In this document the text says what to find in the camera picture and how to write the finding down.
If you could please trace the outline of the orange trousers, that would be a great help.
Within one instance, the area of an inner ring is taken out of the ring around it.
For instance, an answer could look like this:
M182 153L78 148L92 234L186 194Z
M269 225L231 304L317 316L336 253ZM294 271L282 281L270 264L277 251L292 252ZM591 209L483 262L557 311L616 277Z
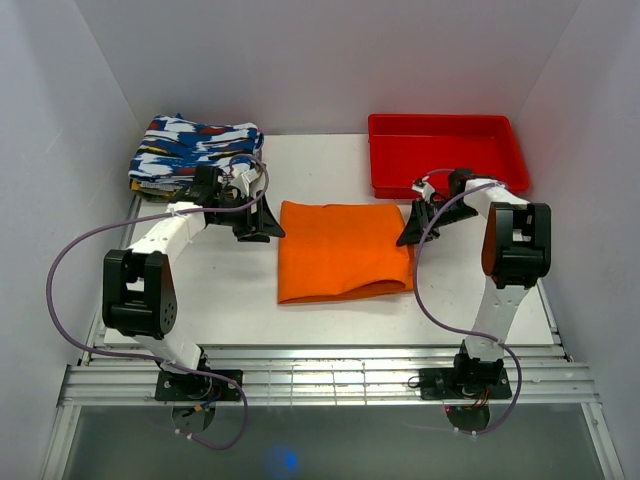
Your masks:
M360 300L413 289L413 249L398 246L404 218L393 203L284 201L278 247L280 305Z

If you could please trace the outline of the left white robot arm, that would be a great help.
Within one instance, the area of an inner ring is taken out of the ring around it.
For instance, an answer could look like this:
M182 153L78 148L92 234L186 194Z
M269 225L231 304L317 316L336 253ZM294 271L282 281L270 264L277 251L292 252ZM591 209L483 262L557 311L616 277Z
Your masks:
M105 326L146 347L170 385L190 399L210 392L212 376L202 348L177 324L171 266L210 225L230 228L239 242L284 237L265 198L264 172L249 155L236 155L225 167L197 167L191 183L169 200L166 217L129 247L109 251L103 261Z

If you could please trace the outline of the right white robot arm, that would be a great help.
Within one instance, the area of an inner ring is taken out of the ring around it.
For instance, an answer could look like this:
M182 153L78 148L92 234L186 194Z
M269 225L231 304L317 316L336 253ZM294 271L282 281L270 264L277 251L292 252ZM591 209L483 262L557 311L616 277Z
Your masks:
M448 193L436 192L429 176L414 181L418 199L396 243L422 248L439 238L444 226L481 216L485 232L481 268L485 286L472 329L453 364L423 368L415 388L424 400L509 399L511 387L504 367L506 337L529 291L551 266L550 207L511 193L507 185L466 168L447 170Z

